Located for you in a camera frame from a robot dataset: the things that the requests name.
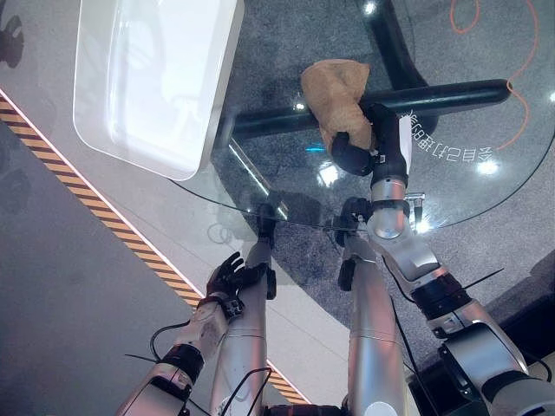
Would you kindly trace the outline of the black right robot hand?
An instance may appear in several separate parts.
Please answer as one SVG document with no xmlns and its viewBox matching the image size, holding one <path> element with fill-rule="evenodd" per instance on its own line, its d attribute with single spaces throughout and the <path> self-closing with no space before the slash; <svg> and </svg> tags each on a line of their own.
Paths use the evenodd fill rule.
<svg viewBox="0 0 555 416">
<path fill-rule="evenodd" d="M 400 118 L 381 103 L 373 103 L 369 115 L 377 139 L 374 152 L 351 145 L 348 133 L 339 132 L 332 140 L 332 159 L 350 174 L 361 177 L 372 174 L 372 185 L 389 177 L 408 185 L 408 166 L 401 150 Z"/>
</svg>

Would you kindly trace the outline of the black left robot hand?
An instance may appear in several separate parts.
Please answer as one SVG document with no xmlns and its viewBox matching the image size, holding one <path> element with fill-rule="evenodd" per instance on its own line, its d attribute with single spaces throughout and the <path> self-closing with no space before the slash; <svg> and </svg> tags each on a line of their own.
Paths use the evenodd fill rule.
<svg viewBox="0 0 555 416">
<path fill-rule="evenodd" d="M 266 263 L 247 267 L 241 254 L 236 251 L 211 274 L 206 284 L 206 295 L 222 299 L 235 296 L 240 290 L 258 284 L 267 270 Z"/>
</svg>

